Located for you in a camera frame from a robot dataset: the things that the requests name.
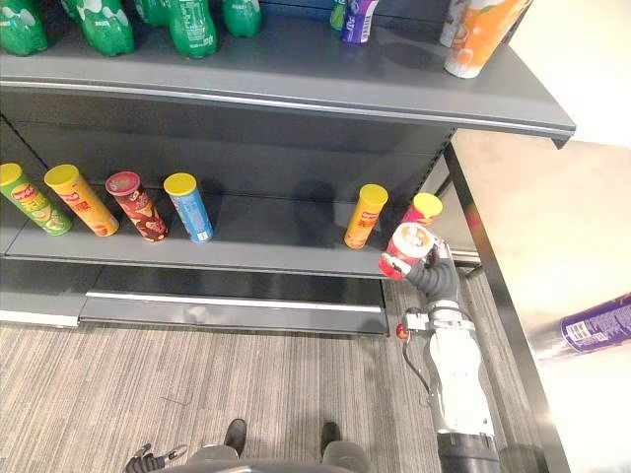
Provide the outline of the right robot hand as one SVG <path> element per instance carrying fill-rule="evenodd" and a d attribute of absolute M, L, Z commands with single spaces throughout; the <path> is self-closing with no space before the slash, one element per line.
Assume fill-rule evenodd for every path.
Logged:
<path fill-rule="evenodd" d="M 416 290 L 424 294 L 429 302 L 458 302 L 459 277 L 449 245 L 439 239 L 430 253 L 433 259 L 429 264 L 416 262 L 410 265 L 402 259 L 386 252 L 381 254 L 386 266 L 398 276 L 402 276 Z"/>

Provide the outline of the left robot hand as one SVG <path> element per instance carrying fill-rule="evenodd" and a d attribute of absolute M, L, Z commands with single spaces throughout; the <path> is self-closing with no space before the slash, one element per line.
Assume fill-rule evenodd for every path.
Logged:
<path fill-rule="evenodd" d="M 143 444 L 127 461 L 123 471 L 126 473 L 147 473 L 164 469 L 169 463 L 182 457 L 188 450 L 186 444 L 181 444 L 163 455 L 155 456 L 152 445 Z"/>

